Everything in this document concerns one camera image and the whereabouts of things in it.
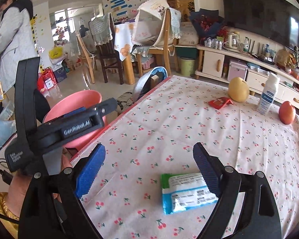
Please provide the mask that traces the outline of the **yellow sleeve forearm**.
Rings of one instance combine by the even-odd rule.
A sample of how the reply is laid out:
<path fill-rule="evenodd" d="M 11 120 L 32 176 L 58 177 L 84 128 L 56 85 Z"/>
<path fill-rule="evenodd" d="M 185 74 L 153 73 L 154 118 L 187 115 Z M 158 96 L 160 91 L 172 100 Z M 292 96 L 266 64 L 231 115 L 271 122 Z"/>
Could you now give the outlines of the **yellow sleeve forearm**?
<path fill-rule="evenodd" d="M 6 196 L 7 192 L 0 192 L 0 214 L 11 218 L 13 220 L 19 221 L 19 218 L 15 216 L 6 205 Z M 18 227 L 19 225 L 16 223 L 12 223 L 11 221 L 6 221 L 4 219 L 0 219 L 1 223 L 4 227 L 9 231 L 9 233 L 14 237 L 18 238 Z"/>

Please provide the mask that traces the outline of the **left hand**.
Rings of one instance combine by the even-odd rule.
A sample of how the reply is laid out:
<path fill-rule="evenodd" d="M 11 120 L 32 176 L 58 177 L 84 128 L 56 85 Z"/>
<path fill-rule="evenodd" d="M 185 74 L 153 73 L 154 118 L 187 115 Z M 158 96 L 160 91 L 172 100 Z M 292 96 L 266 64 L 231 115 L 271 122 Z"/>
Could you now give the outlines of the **left hand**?
<path fill-rule="evenodd" d="M 31 180 L 31 176 L 23 175 L 20 170 L 13 174 L 5 202 L 8 210 L 17 217 L 20 217 L 23 202 Z"/>

